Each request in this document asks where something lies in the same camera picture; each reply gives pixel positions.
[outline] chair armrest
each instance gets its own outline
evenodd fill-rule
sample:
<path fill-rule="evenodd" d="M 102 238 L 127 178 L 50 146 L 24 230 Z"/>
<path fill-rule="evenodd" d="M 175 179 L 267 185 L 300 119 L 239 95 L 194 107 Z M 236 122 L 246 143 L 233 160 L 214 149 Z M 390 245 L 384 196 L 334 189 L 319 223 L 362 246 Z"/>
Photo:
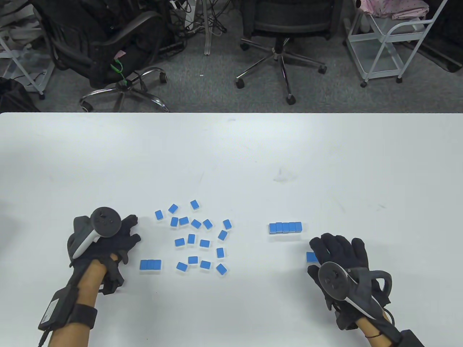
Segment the chair armrest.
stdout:
<path fill-rule="evenodd" d="M 146 23 L 148 20 L 152 18 L 163 18 L 159 13 L 155 11 L 146 11 L 143 12 L 142 14 L 138 15 L 135 19 L 130 21 L 129 24 L 125 26 L 121 31 L 119 31 L 117 34 L 112 36 L 109 40 L 105 42 L 93 42 L 92 45 L 94 46 L 112 46 L 116 45 L 119 42 L 124 42 L 129 36 L 133 34 L 133 32 L 138 29 L 140 26 L 142 26 L 144 23 Z"/>

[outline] black bag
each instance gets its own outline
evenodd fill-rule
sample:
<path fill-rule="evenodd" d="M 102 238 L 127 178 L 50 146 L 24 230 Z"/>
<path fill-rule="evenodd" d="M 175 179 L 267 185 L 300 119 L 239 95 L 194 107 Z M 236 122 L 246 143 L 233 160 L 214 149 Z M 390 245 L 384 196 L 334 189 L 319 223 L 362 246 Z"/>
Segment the black bag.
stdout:
<path fill-rule="evenodd" d="M 24 86 L 15 80 L 0 77 L 0 113 L 40 112 Z"/>

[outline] chair backrest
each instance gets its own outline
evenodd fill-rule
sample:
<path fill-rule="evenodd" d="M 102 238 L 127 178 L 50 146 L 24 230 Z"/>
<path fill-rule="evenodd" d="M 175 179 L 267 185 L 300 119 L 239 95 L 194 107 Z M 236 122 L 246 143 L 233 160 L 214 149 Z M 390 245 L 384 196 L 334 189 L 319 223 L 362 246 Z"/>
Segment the chair backrest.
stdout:
<path fill-rule="evenodd" d="M 343 0 L 242 0 L 244 35 L 269 32 L 332 36 L 339 27 Z"/>

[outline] chair base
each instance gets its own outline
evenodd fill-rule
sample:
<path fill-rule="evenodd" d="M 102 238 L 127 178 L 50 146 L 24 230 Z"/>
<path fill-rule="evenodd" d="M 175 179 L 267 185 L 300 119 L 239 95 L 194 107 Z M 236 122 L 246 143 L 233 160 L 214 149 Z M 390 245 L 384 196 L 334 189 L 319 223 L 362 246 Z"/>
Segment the chair base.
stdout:
<path fill-rule="evenodd" d="M 241 39 L 241 49 L 242 50 L 247 50 L 251 46 L 251 47 L 255 47 L 255 48 L 258 48 L 260 50 L 269 52 L 270 54 L 267 55 L 266 57 L 262 58 L 258 62 L 254 63 L 253 65 L 251 65 L 242 74 L 235 77 L 235 84 L 236 84 L 237 88 L 238 89 L 244 88 L 244 81 L 243 81 L 243 78 L 242 78 L 243 76 L 245 76 L 249 72 L 253 71 L 255 68 L 260 66 L 263 62 L 267 61 L 270 58 L 273 58 L 275 61 L 279 62 L 280 70 L 281 70 L 283 78 L 285 80 L 286 91 L 288 93 L 288 95 L 286 97 L 286 102 L 289 105 L 294 105 L 296 103 L 296 98 L 292 94 L 291 87 L 289 85 L 288 75 L 286 73 L 285 58 L 295 59 L 295 60 L 307 63 L 308 65 L 317 67 L 318 72 L 321 73 L 321 74 L 325 74 L 327 68 L 326 68 L 326 65 L 324 63 L 322 63 L 322 62 L 318 62 L 316 60 L 313 60 L 313 59 L 308 58 L 306 56 L 301 56 L 299 54 L 293 53 L 290 50 L 288 50 L 286 46 L 287 46 L 287 44 L 289 42 L 291 42 L 290 38 L 286 38 L 286 39 L 277 38 L 276 43 L 275 43 L 275 47 L 265 47 L 265 46 L 262 46 L 262 45 L 260 45 L 258 43 L 255 43 L 255 42 L 253 42 L 251 40 L 248 40 L 246 38 L 242 38 Z"/>
<path fill-rule="evenodd" d="M 117 93 L 118 98 L 116 100 L 116 103 L 114 104 L 113 112 L 121 111 L 126 95 L 137 96 L 139 98 L 145 99 L 156 104 L 157 106 L 160 106 L 164 112 L 169 112 L 169 109 L 167 108 L 164 101 L 162 101 L 160 98 L 153 94 L 149 94 L 148 89 L 146 88 L 146 85 L 143 82 L 143 78 L 145 76 L 157 71 L 159 71 L 159 80 L 161 81 L 161 83 L 167 83 L 166 72 L 161 68 L 150 66 L 146 68 L 143 73 L 137 74 L 137 76 L 134 79 L 126 79 L 126 83 L 124 83 L 124 81 L 121 81 L 116 83 L 112 88 L 98 89 L 82 96 L 79 100 L 79 104 L 85 112 L 91 112 L 93 111 L 93 106 L 86 101 L 86 98 L 95 95 Z M 135 88 L 137 84 L 140 84 L 139 89 Z"/>

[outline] row of blue tiles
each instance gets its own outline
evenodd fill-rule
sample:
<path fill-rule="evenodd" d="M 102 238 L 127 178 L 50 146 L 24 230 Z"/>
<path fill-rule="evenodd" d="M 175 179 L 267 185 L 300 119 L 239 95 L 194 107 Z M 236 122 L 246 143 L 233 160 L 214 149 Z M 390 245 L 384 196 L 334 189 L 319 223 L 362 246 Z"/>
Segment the row of blue tiles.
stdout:
<path fill-rule="evenodd" d="M 271 234 L 281 233 L 300 233 L 302 231 L 302 222 L 289 222 L 289 223 L 270 223 L 269 232 Z"/>

